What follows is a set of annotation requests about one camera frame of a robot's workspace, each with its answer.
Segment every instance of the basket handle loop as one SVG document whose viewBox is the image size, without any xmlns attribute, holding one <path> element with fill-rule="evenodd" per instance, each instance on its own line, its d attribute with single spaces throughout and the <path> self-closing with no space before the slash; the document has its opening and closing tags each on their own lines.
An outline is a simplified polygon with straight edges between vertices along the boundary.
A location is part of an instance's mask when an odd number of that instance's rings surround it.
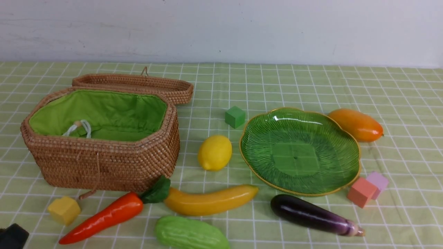
<svg viewBox="0 0 443 249">
<path fill-rule="evenodd" d="M 149 76 L 149 75 L 148 75 L 148 67 L 147 67 L 147 66 L 145 66 L 145 67 L 143 68 L 143 71 L 141 71 L 140 76 L 143 75 L 143 73 L 146 73 L 146 76 Z"/>
<path fill-rule="evenodd" d="M 91 195 L 95 194 L 95 192 L 97 192 L 97 186 L 98 186 L 98 183 L 100 182 L 100 164 L 98 162 L 98 152 L 97 152 L 97 171 L 98 171 L 97 172 L 97 182 L 95 183 L 95 186 L 90 191 L 80 195 L 78 197 L 79 200 L 83 200 L 85 198 L 88 198 Z"/>
</svg>

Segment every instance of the basket lid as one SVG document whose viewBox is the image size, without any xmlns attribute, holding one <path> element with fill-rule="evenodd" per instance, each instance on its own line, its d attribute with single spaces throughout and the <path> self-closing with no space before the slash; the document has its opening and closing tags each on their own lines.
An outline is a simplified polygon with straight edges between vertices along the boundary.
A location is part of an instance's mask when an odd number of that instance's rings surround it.
<svg viewBox="0 0 443 249">
<path fill-rule="evenodd" d="M 189 82 L 148 75 L 144 67 L 140 75 L 132 74 L 85 74 L 72 79 L 72 86 L 98 87 L 111 89 L 137 90 L 158 93 L 165 96 L 172 104 L 186 104 L 192 99 L 194 85 Z"/>
</svg>

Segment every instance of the green fabric lining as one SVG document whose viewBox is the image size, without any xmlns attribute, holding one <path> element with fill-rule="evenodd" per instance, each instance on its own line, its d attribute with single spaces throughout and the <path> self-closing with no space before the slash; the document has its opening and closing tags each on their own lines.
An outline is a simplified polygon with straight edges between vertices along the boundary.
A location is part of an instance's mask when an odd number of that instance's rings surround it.
<svg viewBox="0 0 443 249">
<path fill-rule="evenodd" d="M 155 95 L 81 89 L 40 108 L 29 125 L 37 134 L 61 136 L 84 119 L 94 139 L 138 141 L 160 129 L 166 109 Z M 80 127 L 70 136 L 86 137 L 86 131 Z"/>
</svg>

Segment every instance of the yellow cube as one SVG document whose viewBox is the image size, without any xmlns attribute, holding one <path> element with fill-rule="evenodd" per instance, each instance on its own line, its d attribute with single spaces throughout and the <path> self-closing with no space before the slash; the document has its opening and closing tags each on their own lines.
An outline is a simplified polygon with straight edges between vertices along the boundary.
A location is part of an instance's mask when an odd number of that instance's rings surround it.
<svg viewBox="0 0 443 249">
<path fill-rule="evenodd" d="M 48 212 L 52 218 L 65 226 L 69 226 L 80 214 L 80 206 L 69 196 L 55 199 L 49 206 Z"/>
</svg>

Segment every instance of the foam block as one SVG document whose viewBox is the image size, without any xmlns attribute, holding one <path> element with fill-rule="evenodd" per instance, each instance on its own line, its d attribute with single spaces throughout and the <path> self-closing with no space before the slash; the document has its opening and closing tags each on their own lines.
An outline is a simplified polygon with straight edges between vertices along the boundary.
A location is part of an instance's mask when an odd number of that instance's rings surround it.
<svg viewBox="0 0 443 249">
<path fill-rule="evenodd" d="M 364 208 L 377 191 L 377 186 L 360 177 L 351 186 L 347 198 L 360 208 Z"/>
<path fill-rule="evenodd" d="M 29 232 L 14 223 L 6 229 L 0 229 L 1 249 L 23 249 L 29 237 Z"/>
<path fill-rule="evenodd" d="M 244 124 L 245 118 L 246 112 L 237 106 L 233 106 L 225 112 L 225 123 L 229 124 L 234 129 L 237 129 L 240 125 Z"/>
<path fill-rule="evenodd" d="M 383 192 L 389 184 L 389 180 L 386 177 L 375 171 L 369 174 L 369 176 L 366 177 L 366 180 L 377 187 L 377 191 L 375 191 L 372 196 L 373 200 L 376 200 L 380 193 Z"/>
<path fill-rule="evenodd" d="M 58 223 L 69 226 L 80 214 L 80 206 L 77 201 L 69 196 L 55 199 L 49 206 L 48 212 Z"/>
</svg>

